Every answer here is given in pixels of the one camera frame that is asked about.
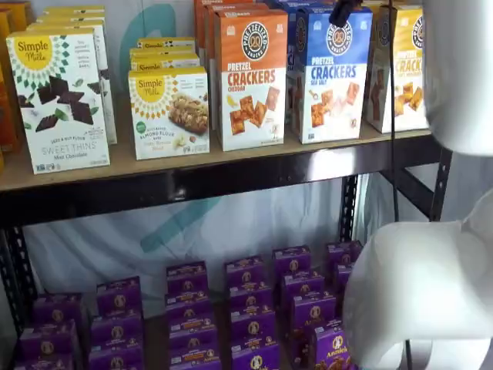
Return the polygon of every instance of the black metal shelf frame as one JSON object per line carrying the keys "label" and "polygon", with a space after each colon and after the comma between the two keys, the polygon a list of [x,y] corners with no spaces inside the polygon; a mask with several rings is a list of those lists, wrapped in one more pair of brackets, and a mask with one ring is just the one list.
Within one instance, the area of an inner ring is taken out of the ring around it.
{"label": "black metal shelf frame", "polygon": [[[394,181],[390,148],[391,142],[383,140],[0,193],[0,275],[15,329],[20,335],[30,321],[37,297],[21,226],[342,178],[339,230],[340,240],[347,241],[352,237],[358,174],[380,172]],[[431,135],[396,140],[395,149],[397,188],[430,220],[440,220],[451,152]],[[434,191],[406,170],[430,163],[439,163]],[[25,204],[29,211],[19,206]]]}

